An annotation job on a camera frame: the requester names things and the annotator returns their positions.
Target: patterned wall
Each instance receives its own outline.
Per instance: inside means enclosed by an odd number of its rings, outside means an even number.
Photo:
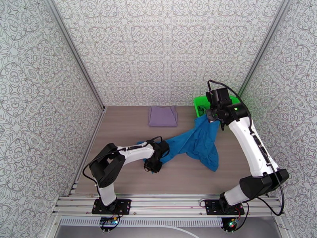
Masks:
[[[317,237],[316,29],[317,0],[294,0],[243,94],[270,154],[290,173],[285,208],[303,238]]]
[[[0,237],[42,237],[101,108],[43,0],[0,13]]]
[[[281,0],[55,0],[107,106],[238,90]]]

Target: black mounting plate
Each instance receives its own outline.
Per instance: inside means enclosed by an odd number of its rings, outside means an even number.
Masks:
[[[232,206],[232,208],[229,209],[228,212],[224,213],[221,211],[219,200],[205,200],[205,208],[207,215],[221,215],[225,217],[228,215],[238,216],[239,212],[240,215],[244,215],[242,203]]]
[[[128,215],[130,212],[131,200],[118,199],[116,207],[113,211],[107,209],[107,206],[101,202],[99,198],[95,200],[92,208],[92,214],[94,215]]]

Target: green container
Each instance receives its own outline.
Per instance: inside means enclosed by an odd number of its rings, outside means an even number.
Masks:
[[[239,99],[235,96],[230,96],[232,104],[240,103]],[[206,113],[206,109],[210,108],[210,103],[206,96],[198,96],[194,98],[194,106],[196,110],[197,117],[201,117]]]

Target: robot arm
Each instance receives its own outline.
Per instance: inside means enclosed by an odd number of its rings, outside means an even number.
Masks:
[[[97,189],[104,206],[113,206],[116,194],[113,183],[121,168],[133,161],[146,159],[144,169],[157,173],[162,167],[162,158],[169,151],[167,142],[155,142],[156,138],[136,146],[117,147],[113,143],[106,145],[89,165],[91,173],[97,181]]]
[[[232,104],[227,88],[211,90],[209,82],[208,87],[206,96],[210,109],[206,113],[209,122],[220,121],[222,130],[225,125],[229,126],[246,156],[251,172],[251,176],[242,178],[237,186],[220,195],[219,203],[226,213],[241,202],[275,190],[289,175],[268,154],[246,106],[243,103]]]

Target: purple cloth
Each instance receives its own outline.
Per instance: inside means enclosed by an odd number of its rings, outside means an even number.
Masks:
[[[153,127],[176,127],[177,112],[175,106],[157,107],[149,109],[149,126]]]

